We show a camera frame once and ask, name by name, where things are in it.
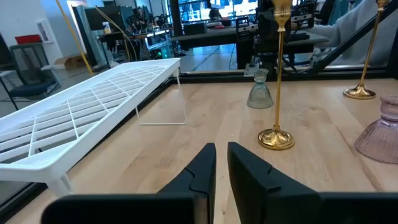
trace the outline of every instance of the white wire rack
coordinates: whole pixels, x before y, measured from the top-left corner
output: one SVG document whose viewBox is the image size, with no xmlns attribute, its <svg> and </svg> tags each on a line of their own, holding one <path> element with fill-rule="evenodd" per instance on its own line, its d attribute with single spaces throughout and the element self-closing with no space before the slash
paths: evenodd
<svg viewBox="0 0 398 224">
<path fill-rule="evenodd" d="M 66 172 L 179 66 L 179 58 L 124 63 L 1 118 L 0 180 L 69 194 Z"/>
</svg>

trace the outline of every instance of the light wood tabletop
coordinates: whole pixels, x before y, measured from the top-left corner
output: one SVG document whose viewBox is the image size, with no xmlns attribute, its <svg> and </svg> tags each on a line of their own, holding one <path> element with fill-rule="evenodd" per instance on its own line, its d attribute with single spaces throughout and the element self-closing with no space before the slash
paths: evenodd
<svg viewBox="0 0 398 224">
<path fill-rule="evenodd" d="M 229 184 L 228 141 L 236 141 L 273 166 L 318 191 L 398 191 L 398 165 L 362 156 L 353 147 L 364 128 L 380 117 L 381 95 L 397 94 L 398 81 L 366 80 L 372 100 L 345 98 L 357 80 L 282 82 L 281 126 L 295 146 L 264 149 L 257 135 L 274 123 L 274 106 L 246 106 L 253 83 L 184 84 L 188 124 L 140 126 L 136 117 L 72 168 L 76 194 L 155 193 L 172 180 L 208 142 L 217 149 L 215 223 L 239 223 Z M 267 84 L 275 99 L 275 83 Z M 142 112 L 145 122 L 183 120 L 178 87 L 171 86 Z M 46 190 L 9 223 L 39 223 L 55 200 Z"/>
</svg>

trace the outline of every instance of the clear glass cup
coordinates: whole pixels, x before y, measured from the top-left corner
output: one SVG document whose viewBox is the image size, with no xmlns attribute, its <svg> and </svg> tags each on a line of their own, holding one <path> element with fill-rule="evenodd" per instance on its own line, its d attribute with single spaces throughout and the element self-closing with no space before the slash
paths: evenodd
<svg viewBox="0 0 398 224">
<path fill-rule="evenodd" d="M 256 82 L 250 91 L 248 98 L 248 106 L 255 109 L 264 109 L 271 107 L 274 102 L 266 85 L 267 69 L 259 69 L 254 74 L 254 81 Z"/>
<path fill-rule="evenodd" d="M 381 118 L 362 132 L 354 146 L 371 159 L 398 164 L 398 96 L 382 96 L 380 100 Z"/>
</svg>

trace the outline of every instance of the office chair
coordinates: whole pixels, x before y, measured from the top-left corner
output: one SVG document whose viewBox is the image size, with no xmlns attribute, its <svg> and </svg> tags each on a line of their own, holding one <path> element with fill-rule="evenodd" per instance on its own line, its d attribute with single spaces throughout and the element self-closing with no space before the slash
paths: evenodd
<svg viewBox="0 0 398 224">
<path fill-rule="evenodd" d="M 8 90 L 2 80 L 1 84 L 6 89 L 16 110 L 18 107 L 14 97 L 42 99 L 60 86 L 52 71 L 52 66 L 49 65 L 45 56 L 42 44 L 15 45 L 10 47 L 10 52 L 22 85 Z"/>
</svg>

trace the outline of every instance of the gold candlestick base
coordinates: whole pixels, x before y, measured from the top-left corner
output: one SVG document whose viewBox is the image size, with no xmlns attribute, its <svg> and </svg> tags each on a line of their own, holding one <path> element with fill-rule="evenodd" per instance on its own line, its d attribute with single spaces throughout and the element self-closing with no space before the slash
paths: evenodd
<svg viewBox="0 0 398 224">
<path fill-rule="evenodd" d="M 287 131 L 283 131 L 280 127 L 266 129 L 259 134 L 260 145 L 267 149 L 285 150 L 294 146 L 294 137 Z"/>
<path fill-rule="evenodd" d="M 375 92 L 365 89 L 365 86 L 360 84 L 355 88 L 345 90 L 344 95 L 359 100 L 369 100 L 376 97 Z"/>
</svg>

